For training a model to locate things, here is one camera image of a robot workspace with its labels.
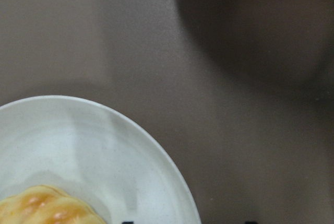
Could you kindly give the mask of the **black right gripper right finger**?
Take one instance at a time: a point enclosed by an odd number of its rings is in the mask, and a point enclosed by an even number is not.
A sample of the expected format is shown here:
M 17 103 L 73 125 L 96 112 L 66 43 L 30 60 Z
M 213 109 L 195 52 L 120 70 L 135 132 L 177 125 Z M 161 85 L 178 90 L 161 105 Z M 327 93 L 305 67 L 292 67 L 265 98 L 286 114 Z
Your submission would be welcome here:
M 256 221 L 245 221 L 244 223 L 245 223 L 245 224 L 257 224 Z

